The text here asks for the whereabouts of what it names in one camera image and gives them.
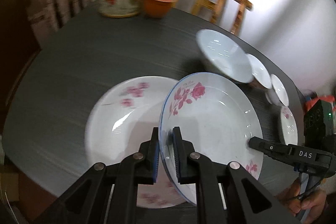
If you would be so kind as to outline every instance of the tabletop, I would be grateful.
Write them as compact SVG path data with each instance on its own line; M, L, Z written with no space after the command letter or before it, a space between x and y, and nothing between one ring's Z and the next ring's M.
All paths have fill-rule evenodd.
M130 78L159 75L179 80L204 71L195 39L201 29L230 37L280 78L302 144L303 111L294 83L251 45L177 9L171 9L160 20L143 15L111 19L99 15L94 2L49 38L23 77L4 127L6 154L40 186L61 195L89 168L84 149L85 124L98 99ZM279 107L268 104L262 91L246 84L238 86L255 108L263 138L279 141ZM264 156L259 181L271 193L289 186L296 177L292 167ZM162 219L170 217L169 222L172 217L178 223L196 222L196 208L187 203L159 211ZM157 221L157 212L137 208L137 222Z

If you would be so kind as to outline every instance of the ceramic plate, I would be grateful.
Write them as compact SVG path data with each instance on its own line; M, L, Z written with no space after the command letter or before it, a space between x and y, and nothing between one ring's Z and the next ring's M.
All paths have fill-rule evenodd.
M252 67L252 75L254 76L254 78L256 78L256 80L265 88L271 89L271 77L264 64L261 63L261 61L252 54L247 54L247 58L250 61Z
M271 104L280 106L289 106L287 91L281 80L274 74L271 74L272 89L267 90L266 98Z
M159 125L163 102L176 80L145 76L122 82L96 103L86 125L85 147L89 165L106 165L139 150L151 139L153 127ZM157 183L138 186L137 206L165 208L185 202L159 163Z
M245 52L231 38L214 30L200 30L196 40L205 58L222 74L242 83L252 81L252 69Z
M297 145L296 122L291 110L286 106L283 106L280 111L279 137L283 144Z
M258 117L245 94L223 76L200 72L180 80L167 96L159 126L161 157L176 189L196 204L194 184L177 182L171 131L180 127L182 138L212 161L238 161L256 179L263 153L248 147L252 136L262 138Z

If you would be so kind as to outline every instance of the pink flower pattern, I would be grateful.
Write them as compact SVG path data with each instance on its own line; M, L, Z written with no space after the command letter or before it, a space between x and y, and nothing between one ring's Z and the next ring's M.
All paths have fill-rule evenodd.
M197 99L205 94L205 87L200 82L191 90L190 87L193 85L194 82L189 81L183 84L183 87L177 89L174 94L174 102L171 102L169 105L169 117L171 114L173 114L173 116L177 115L184 103L191 104L193 102L192 99L188 98L189 95L197 101Z
M282 114L285 116L286 119L289 118L289 115L290 115L290 114L287 112L286 109L283 109L283 110L282 110Z
M251 160L250 165L247 165L245 169L252 175L252 172L256 172L258 170L257 167L258 166L254 164L253 161Z
M149 88L149 83L141 82L137 85L137 87L135 87L135 86L127 87L126 90L124 90L120 94L120 96L131 95L132 97L135 97L135 98L143 97L144 89L148 89L148 88ZM121 104L124 107L131 107L131 106L134 105L133 99L131 99L131 98L122 99Z
M125 107L133 106L133 100L132 99L122 99L121 104Z
M156 203L160 206L168 204L168 201L162 200L159 195L150 195L150 194L142 194L141 198L145 199L148 204Z

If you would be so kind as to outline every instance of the small dish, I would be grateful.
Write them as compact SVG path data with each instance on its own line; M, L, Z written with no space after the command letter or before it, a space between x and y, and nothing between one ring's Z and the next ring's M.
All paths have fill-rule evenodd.
M196 204L194 184L177 182L171 132L180 127L182 138L195 151L212 161L238 161L255 179L263 164L263 153L251 149L251 137L262 138L257 114L246 95L227 78L199 72L180 80L168 94L159 124L161 158L176 190Z
M280 141L283 144L297 145L298 136L297 136L296 122L291 110L286 106L283 106L281 108L278 121L278 128L279 128Z
M246 54L246 55L250 61L252 67L252 75L254 76L254 79L249 85L263 90L271 89L272 88L271 77L264 64L261 63L261 61L254 55L252 54Z
M220 32L205 29L197 32L196 41L209 71L241 83L252 81L250 61L231 38Z
M267 101L277 106L289 106L288 94L280 79L271 74L271 82L272 88L265 92Z
M160 76L144 76L122 82L108 90L95 104L85 128L85 150L89 165L121 162L138 152L151 139L159 124L163 102L177 83ZM138 186L137 206L166 208L185 200L176 192L159 162L157 182Z

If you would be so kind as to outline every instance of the white plate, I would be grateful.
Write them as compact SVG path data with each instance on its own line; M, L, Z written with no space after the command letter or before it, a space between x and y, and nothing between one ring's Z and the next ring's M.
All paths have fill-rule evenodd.
M199 48L206 59L224 75L242 83L252 81L252 69L245 52L231 38L214 30L196 34Z
M223 76L200 72L180 80L167 96L159 126L161 157L176 189L196 204L194 184L177 182L170 134L180 127L182 138L212 161L238 161L256 179L263 153L248 147L251 137L262 138L258 117L245 94Z
M85 129L85 148L90 165L121 162L151 139L159 125L163 102L176 80L144 76L122 82L96 103ZM159 162L157 183L138 186L137 206L165 208L185 202L175 191Z
M272 88L265 92L268 102L278 106L289 106L288 94L280 79L271 74L271 82Z
M297 128L294 116L291 110L283 106L279 118L279 137L283 144L297 145Z
M260 60L252 54L247 54L247 58L250 61L252 67L252 75L254 76L254 78L256 78L256 80L265 88L271 89L271 77L264 64L261 63Z

